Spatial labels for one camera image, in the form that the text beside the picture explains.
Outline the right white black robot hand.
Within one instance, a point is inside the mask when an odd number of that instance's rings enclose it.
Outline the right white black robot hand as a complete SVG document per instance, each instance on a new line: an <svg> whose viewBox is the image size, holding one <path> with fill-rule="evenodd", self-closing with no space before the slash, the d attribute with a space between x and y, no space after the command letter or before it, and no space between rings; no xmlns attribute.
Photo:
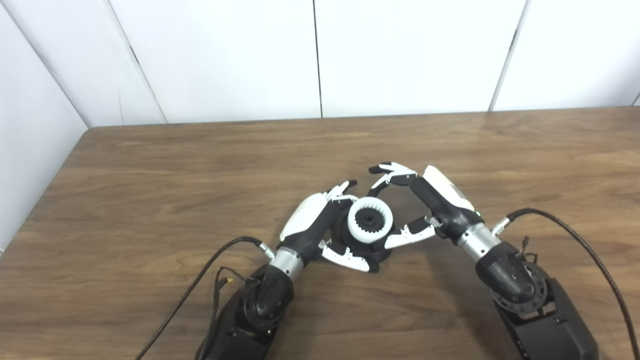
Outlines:
<svg viewBox="0 0 640 360"><path fill-rule="evenodd" d="M480 251L490 248L491 237L484 219L470 201L435 166L426 167L423 174L397 162L382 162L371 166L371 174L381 174L368 192L377 198L389 185L409 187L416 197L430 210L402 228L389 232L382 240L376 240L376 249L393 249L420 242L435 235L450 239L463 248L470 245Z"/></svg>

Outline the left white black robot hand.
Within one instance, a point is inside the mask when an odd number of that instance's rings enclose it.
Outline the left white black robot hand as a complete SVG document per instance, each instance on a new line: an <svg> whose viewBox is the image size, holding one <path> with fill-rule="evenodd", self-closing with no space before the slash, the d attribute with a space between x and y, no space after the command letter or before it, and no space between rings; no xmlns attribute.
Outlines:
<svg viewBox="0 0 640 360"><path fill-rule="evenodd" d="M355 271L379 272L380 265L375 260L354 255L345 244L323 239L340 213L358 200L358 197L347 193L357 183L355 179L347 180L304 199L279 235L279 245L269 265L291 280L295 280L310 262L320 258Z"/></svg>

